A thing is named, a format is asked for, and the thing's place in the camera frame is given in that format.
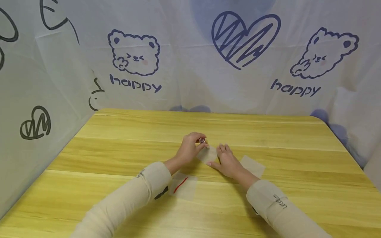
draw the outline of blue circle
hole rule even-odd
[[[320,39],[319,37],[316,37],[315,40],[314,40],[314,44],[316,44],[316,42],[317,42],[319,39]]]
[[[345,48],[348,48],[351,45],[351,42],[346,40],[346,41],[344,41],[343,45]]]

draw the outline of person's left hand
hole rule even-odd
[[[184,135],[182,138],[182,143],[177,151],[175,158],[184,162],[184,164],[189,163],[192,159],[203,149],[209,147],[208,143],[202,143],[196,146],[200,138],[206,138],[205,134],[199,132],[192,132],[188,135]]]

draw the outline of bear drawing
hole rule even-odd
[[[290,73],[294,77],[317,78],[333,70],[358,47],[359,38],[351,33],[334,33],[320,28],[309,40],[306,51]]]
[[[160,45],[155,37],[113,30],[108,39],[114,54],[112,63],[118,70],[148,76],[159,69]]]

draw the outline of hand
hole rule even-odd
[[[220,144],[217,148],[217,156],[221,164],[216,162],[208,162],[207,165],[220,171],[223,175],[236,179],[237,174],[240,174],[245,168],[239,160],[233,155],[229,146]]]
[[[175,158],[178,158],[179,160],[183,161],[184,163],[189,163],[192,161],[198,153],[206,147],[209,147],[207,143],[202,143],[196,146],[196,143],[199,141],[200,138],[206,138],[207,136],[205,134],[199,133],[199,132],[192,132],[188,135],[185,135],[182,138],[182,143],[177,151]]]
[[[258,177],[242,166],[227,144],[225,146],[220,144],[216,149],[220,164],[212,161],[208,162],[207,165],[236,180],[245,191],[249,190],[259,180]]]
[[[188,135],[185,135],[182,139],[181,146],[177,151],[176,155],[165,161],[164,165],[168,168],[171,174],[176,173],[183,165],[192,161],[192,159],[205,147],[209,147],[207,143],[202,143],[196,146],[196,143],[200,138],[206,138],[207,136],[198,133],[192,132]]]

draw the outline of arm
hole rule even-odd
[[[208,165],[235,179],[245,191],[256,212],[284,238],[329,238],[320,226],[298,209],[274,184],[260,180],[245,169],[233,155],[228,145],[217,148],[221,164]]]
[[[189,163],[207,144],[195,145],[201,133],[184,136],[176,155],[145,167],[136,178],[127,182],[88,211],[71,238],[111,238],[133,211],[145,206],[164,192],[171,175]]]

